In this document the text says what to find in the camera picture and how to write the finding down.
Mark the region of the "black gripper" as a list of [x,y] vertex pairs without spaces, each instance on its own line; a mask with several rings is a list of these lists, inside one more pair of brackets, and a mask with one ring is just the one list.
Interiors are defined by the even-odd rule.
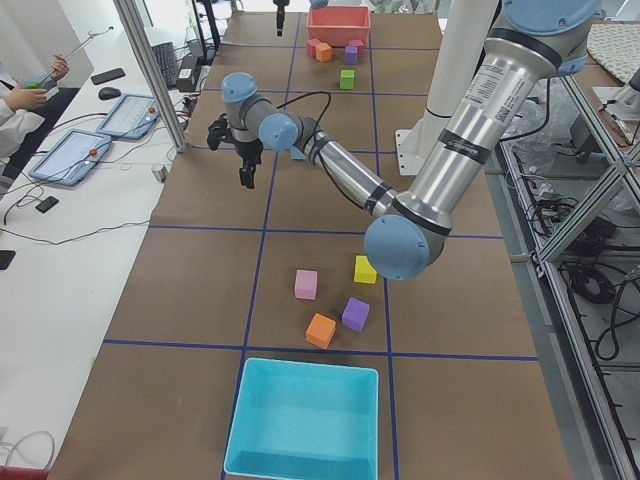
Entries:
[[273,4],[278,8],[276,11],[276,35],[282,36],[285,22],[285,8],[289,5],[289,0],[273,0]]
[[241,185],[247,189],[254,189],[254,176],[256,166],[261,164],[263,144],[259,139],[251,142],[237,141],[235,143],[235,150],[243,160],[243,166],[239,169]]

